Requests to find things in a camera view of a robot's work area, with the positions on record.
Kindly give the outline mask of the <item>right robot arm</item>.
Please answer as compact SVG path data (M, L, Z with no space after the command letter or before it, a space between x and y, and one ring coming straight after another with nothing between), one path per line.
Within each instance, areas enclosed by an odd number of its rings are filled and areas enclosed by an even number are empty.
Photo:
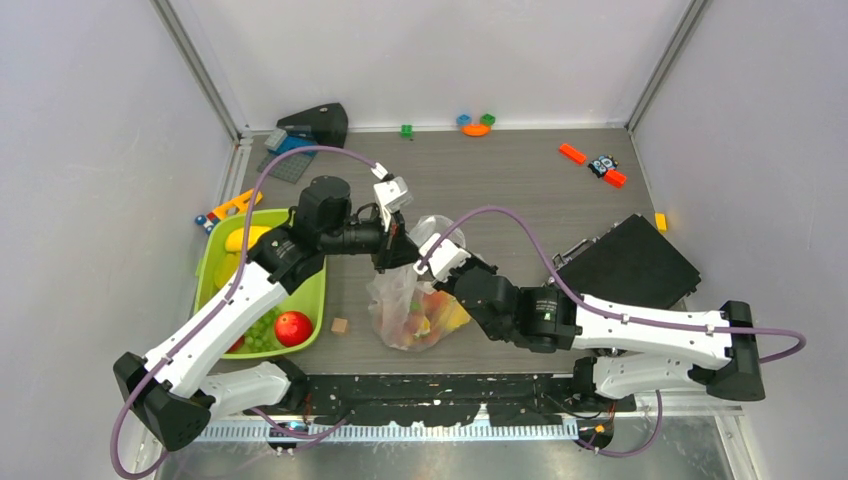
M715 398L761 401L766 392L750 306L681 312L572 300L552 286L517 287L475 256L431 259L434 287L452 295L493 341L536 353L626 351L618 358L584 357L573 370L571 397L584 410L609 400L662 389L703 386Z

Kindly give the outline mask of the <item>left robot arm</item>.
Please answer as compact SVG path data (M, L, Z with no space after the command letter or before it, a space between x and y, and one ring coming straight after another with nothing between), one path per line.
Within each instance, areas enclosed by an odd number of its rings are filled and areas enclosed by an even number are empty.
M195 316L147 354L127 352L115 362L129 410L166 451L185 448L221 417L260 406L293 414L305 405L307 376L289 360L211 370L257 320L318 274L327 256L367 254L379 272L417 260L400 212L412 200L405 180L388 174L374 195L371 216L360 219L345 180L314 179L292 219L261 235L245 264Z

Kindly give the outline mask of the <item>red fake lychee bunch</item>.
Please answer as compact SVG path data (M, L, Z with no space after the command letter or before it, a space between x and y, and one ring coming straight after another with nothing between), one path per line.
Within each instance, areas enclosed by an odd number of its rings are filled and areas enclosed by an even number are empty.
M428 297L413 300L407 313L383 312L377 331L383 342L394 349L422 351L432 347L439 337L431 333L430 313L432 301Z

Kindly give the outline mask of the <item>clear printed plastic bag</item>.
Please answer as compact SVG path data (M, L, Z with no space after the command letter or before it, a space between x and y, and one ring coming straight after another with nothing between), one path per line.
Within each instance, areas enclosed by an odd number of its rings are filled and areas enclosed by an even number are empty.
M377 274L367 292L374 331L390 348L420 352L471 322L452 295L435 290L411 264Z

